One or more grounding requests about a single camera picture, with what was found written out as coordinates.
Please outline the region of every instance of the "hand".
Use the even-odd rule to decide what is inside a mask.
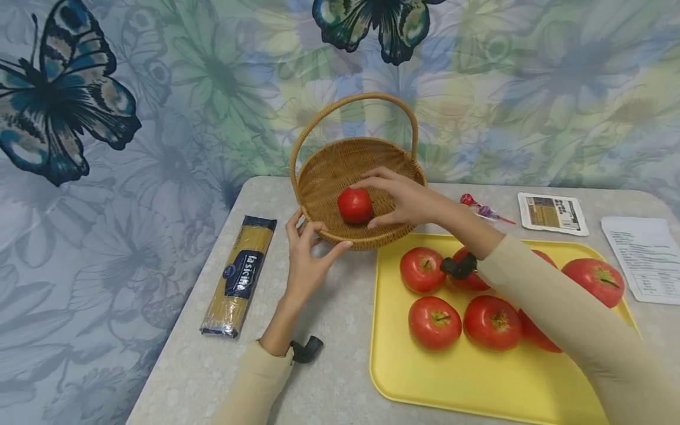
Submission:
[[[284,297],[301,306],[321,285],[330,266],[352,246],[352,242],[338,243],[326,256],[315,257],[311,249],[318,245],[321,239],[313,239],[313,234],[318,230],[327,230],[326,225],[322,222],[305,221],[298,227],[300,217],[302,210],[298,209],[286,224],[290,242],[290,269]]]
[[[396,204],[396,208],[391,213],[373,218],[369,222],[369,228],[395,223],[407,223],[414,226],[437,223],[442,211],[455,209],[452,204],[456,203],[447,197],[385,167],[370,170],[361,177],[364,178],[362,181],[350,187],[385,190],[392,195]]]

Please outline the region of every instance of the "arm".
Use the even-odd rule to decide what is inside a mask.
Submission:
[[[325,226],[320,222],[305,222],[297,228],[301,216],[302,211],[298,210],[286,225],[290,242],[286,293],[260,341],[249,344],[241,356],[234,383],[213,415],[215,425],[267,423],[269,410],[292,370],[290,341],[300,312],[323,282],[330,266],[352,246],[349,241],[341,242],[325,257],[316,258],[311,248],[321,241],[312,237]]]
[[[505,236],[468,207],[387,169],[356,187],[388,191],[396,209],[369,226],[433,222],[480,260],[487,283],[512,299],[581,368],[612,424],[674,424],[680,393],[643,342],[613,312],[521,241]]]

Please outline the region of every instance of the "sweater sleeve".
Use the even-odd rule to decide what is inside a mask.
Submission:
[[[678,423],[680,392],[662,363],[580,285],[510,235],[477,270],[576,362],[612,425]]]
[[[249,344],[239,360],[236,379],[212,423],[265,425],[274,400],[288,381],[292,363],[292,348],[284,357],[274,357],[258,341]]]

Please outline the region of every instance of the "red tomato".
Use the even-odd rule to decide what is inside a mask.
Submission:
[[[549,262],[550,264],[552,264],[553,267],[555,267],[555,268],[557,269],[557,264],[555,264],[555,262],[552,260],[552,258],[550,258],[550,257],[548,256],[548,254],[546,254],[546,253],[543,252],[543,251],[538,251],[538,250],[532,250],[532,251],[533,251],[537,256],[541,257],[543,260],[546,260],[547,262]]]
[[[425,296],[409,310],[409,330],[423,348],[443,350],[458,340],[462,326],[458,312],[449,303]]]
[[[460,248],[458,252],[454,254],[452,257],[454,261],[459,262],[463,259],[468,254],[468,249],[466,247]],[[469,289],[473,291],[486,291],[489,289],[489,285],[484,283],[482,278],[477,274],[477,271],[475,270],[474,272],[470,273],[468,277],[466,277],[463,280],[457,280],[452,277],[451,281],[454,283],[455,286],[463,289]]]
[[[366,189],[346,188],[338,197],[338,208],[348,223],[362,224],[373,217],[373,204]]]
[[[410,290],[420,294],[437,290],[446,278],[446,274],[439,270],[443,259],[440,253],[430,248],[413,248],[401,257],[401,279]]]
[[[473,299],[465,310],[465,333],[492,350],[511,350],[522,338],[522,323],[508,302],[490,295]]]
[[[555,345],[553,341],[550,341],[550,338],[545,336],[543,331],[541,331],[541,329],[536,326],[529,316],[524,313],[524,310],[520,310],[517,315],[520,317],[520,322],[522,323],[522,333],[524,334],[525,338],[544,350],[553,353],[562,352],[562,350],[557,345]]]
[[[568,262],[562,272],[609,308],[617,305],[624,296],[626,284],[621,273],[604,261],[577,258]]]

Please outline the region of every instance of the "wall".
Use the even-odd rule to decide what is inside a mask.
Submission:
[[[348,94],[410,104],[432,181],[636,188],[680,214],[678,1],[364,4],[5,1],[0,422],[123,422],[242,183],[285,175]],[[351,105],[300,159],[407,125]]]

